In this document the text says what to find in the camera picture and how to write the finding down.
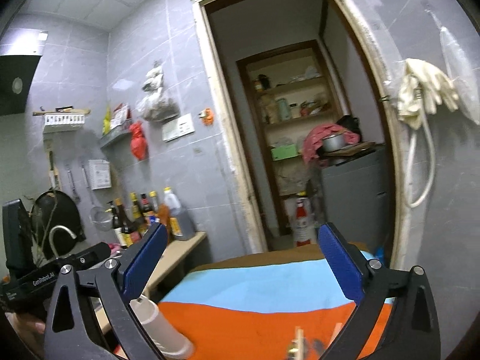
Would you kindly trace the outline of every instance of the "ketchup bottle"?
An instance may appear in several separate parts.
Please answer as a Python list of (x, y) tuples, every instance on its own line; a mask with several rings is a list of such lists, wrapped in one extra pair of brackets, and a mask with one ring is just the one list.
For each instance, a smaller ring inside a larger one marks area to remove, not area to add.
[(308, 215), (303, 206), (303, 199), (297, 199), (297, 213), (295, 215), (294, 229), (295, 245), (302, 246), (311, 243), (308, 232)]

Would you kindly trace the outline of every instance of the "black range hood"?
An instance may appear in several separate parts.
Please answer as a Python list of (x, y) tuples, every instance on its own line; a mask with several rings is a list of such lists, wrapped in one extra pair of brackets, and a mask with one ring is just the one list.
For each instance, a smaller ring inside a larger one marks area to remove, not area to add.
[(0, 40), (0, 116), (25, 112), (47, 32), (12, 28)]

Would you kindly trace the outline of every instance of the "green box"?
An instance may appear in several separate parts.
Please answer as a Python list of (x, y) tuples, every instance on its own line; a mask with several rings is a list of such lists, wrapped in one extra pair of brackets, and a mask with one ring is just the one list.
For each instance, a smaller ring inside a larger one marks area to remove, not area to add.
[(296, 157), (298, 155), (297, 145), (286, 145), (272, 149), (272, 158), (274, 161), (284, 160), (285, 158)]

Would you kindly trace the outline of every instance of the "person's hand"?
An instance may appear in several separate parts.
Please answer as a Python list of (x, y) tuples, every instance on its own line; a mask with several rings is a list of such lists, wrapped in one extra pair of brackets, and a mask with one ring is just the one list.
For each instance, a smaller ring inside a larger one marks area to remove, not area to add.
[(9, 320), (22, 341), (25, 342), (33, 352), (42, 356), (43, 345), (40, 343), (42, 340), (38, 340), (38, 335), (45, 333), (45, 323), (31, 314), (20, 314), (16, 312), (11, 315)]
[(29, 333), (45, 333), (45, 322), (39, 320), (31, 314), (13, 313), (13, 328), (20, 335), (20, 331)]

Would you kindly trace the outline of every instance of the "wall switch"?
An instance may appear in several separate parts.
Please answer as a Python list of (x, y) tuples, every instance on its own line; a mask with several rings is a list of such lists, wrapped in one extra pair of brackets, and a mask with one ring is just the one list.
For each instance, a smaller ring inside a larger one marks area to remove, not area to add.
[(162, 126), (162, 136), (165, 142), (182, 137), (192, 132), (195, 132), (195, 128), (191, 114), (180, 116), (179, 118), (165, 123)]

